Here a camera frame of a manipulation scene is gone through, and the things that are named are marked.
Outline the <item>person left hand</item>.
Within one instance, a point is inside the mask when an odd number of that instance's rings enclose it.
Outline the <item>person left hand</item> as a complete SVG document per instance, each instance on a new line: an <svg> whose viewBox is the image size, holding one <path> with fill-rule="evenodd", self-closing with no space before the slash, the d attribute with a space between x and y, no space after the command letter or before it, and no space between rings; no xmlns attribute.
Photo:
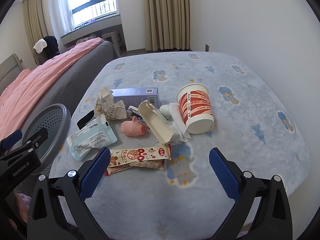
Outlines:
<svg viewBox="0 0 320 240"><path fill-rule="evenodd" d="M31 197L23 193L11 192L5 200L14 215L16 215L21 221L27 223Z"/></svg>

